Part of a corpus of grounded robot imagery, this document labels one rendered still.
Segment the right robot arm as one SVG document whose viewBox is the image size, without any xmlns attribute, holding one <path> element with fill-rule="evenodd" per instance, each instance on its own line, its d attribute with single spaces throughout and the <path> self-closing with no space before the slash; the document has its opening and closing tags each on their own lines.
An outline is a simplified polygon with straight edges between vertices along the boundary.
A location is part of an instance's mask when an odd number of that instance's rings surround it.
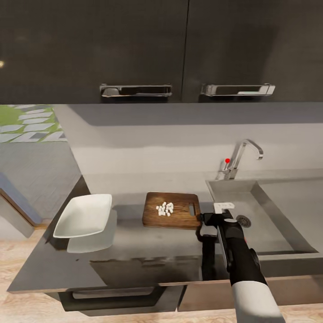
<svg viewBox="0 0 323 323">
<path fill-rule="evenodd" d="M 223 210 L 231 210 L 231 202 L 217 202 L 212 213 L 200 214 L 206 226 L 218 232 L 224 263 L 230 282 L 237 323 L 286 323 L 270 288 L 260 271 L 260 260 L 249 249 L 239 222 Z"/>
</svg>

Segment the cutting board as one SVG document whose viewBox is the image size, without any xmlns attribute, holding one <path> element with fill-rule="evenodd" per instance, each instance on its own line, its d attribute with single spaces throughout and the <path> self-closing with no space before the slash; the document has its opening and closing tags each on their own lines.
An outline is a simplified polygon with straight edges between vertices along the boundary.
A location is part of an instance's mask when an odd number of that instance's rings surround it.
<svg viewBox="0 0 323 323">
<path fill-rule="evenodd" d="M 164 204 L 172 204 L 172 212 L 159 213 Z M 194 205 L 195 216 L 190 214 L 189 204 Z M 148 192 L 142 223 L 148 226 L 202 228 L 201 209 L 197 194 Z"/>
</svg>

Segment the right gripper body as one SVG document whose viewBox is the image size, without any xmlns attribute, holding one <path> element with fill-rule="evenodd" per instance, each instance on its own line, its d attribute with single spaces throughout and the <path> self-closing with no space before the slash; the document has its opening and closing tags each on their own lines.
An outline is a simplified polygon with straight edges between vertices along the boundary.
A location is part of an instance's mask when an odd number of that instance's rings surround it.
<svg viewBox="0 0 323 323">
<path fill-rule="evenodd" d="M 231 217 L 229 213 L 222 212 L 222 214 L 215 214 L 215 213 L 204 213 L 204 218 L 205 218 L 205 225 L 206 226 L 214 226 L 215 227 L 215 222 L 217 218 L 220 217 Z"/>
</svg>

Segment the bowl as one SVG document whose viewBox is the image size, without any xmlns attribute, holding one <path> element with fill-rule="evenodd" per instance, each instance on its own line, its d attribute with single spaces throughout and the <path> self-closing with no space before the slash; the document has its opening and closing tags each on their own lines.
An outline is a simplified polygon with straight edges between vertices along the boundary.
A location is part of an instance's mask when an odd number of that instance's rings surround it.
<svg viewBox="0 0 323 323">
<path fill-rule="evenodd" d="M 53 237 L 76 238 L 103 232 L 111 207 L 111 194 L 91 194 L 72 198 L 61 214 Z"/>
</svg>

